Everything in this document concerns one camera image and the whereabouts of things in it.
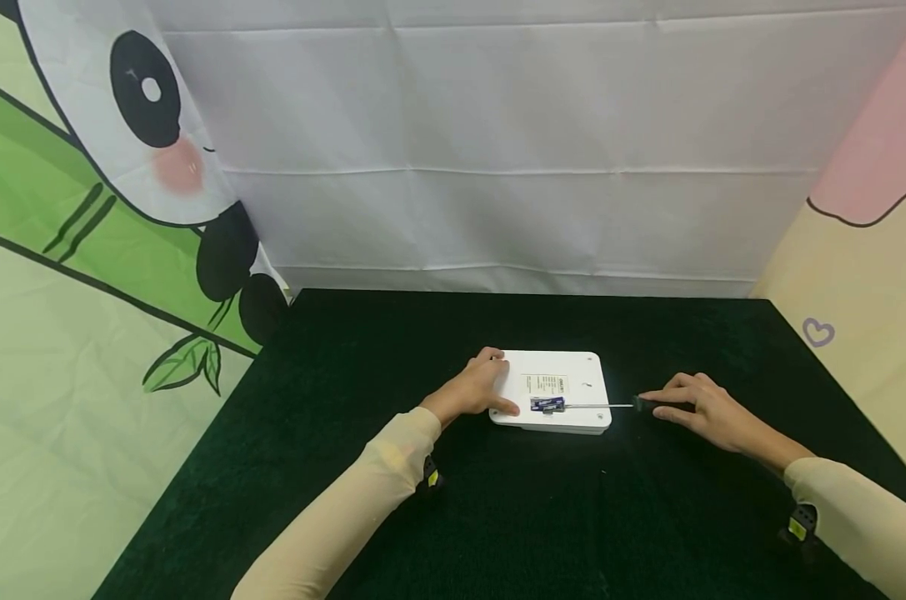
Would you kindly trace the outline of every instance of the white curtain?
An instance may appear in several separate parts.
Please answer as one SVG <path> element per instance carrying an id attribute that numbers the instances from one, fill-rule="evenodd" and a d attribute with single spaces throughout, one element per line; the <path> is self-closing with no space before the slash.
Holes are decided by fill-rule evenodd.
<path id="1" fill-rule="evenodd" d="M 291 286 L 742 296 L 906 0 L 153 0 Z"/>

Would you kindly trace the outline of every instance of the screwdriver shaft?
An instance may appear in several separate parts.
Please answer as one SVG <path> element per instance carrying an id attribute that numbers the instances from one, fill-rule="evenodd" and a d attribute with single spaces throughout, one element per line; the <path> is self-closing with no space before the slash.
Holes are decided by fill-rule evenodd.
<path id="1" fill-rule="evenodd" d="M 564 404 L 563 408 L 635 408 L 632 404 Z"/>

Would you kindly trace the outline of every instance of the panda cheek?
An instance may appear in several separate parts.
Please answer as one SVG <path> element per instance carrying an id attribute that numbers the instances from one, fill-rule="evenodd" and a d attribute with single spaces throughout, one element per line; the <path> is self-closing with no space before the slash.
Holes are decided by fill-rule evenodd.
<path id="1" fill-rule="evenodd" d="M 177 196 L 194 196 L 203 190 L 203 168 L 202 154 L 186 135 L 153 151 L 153 174 L 163 188 Z"/>

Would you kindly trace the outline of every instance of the panda eye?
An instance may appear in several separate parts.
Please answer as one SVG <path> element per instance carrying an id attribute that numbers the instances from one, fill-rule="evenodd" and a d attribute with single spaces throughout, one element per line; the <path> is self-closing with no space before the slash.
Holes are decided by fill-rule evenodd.
<path id="1" fill-rule="evenodd" d="M 113 98 L 136 138 L 154 148 L 179 139 L 179 84 L 166 55 L 140 32 L 116 38 L 110 54 Z"/>

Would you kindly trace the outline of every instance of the white case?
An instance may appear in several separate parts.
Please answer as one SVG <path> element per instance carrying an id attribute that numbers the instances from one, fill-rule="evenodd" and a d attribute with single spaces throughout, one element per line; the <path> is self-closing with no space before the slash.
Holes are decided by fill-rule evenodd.
<path id="1" fill-rule="evenodd" d="M 497 425 L 534 431 L 599 435 L 609 428 L 612 413 L 609 408 L 571 408 L 566 412 L 543 415 L 530 407 L 534 397 L 565 398 L 567 404 L 609 404 L 603 367 L 593 352 L 535 352 L 535 350 L 505 350 L 509 360 L 507 377 L 499 380 L 499 396 L 518 405 L 517 417 L 490 410 L 489 417 Z"/>

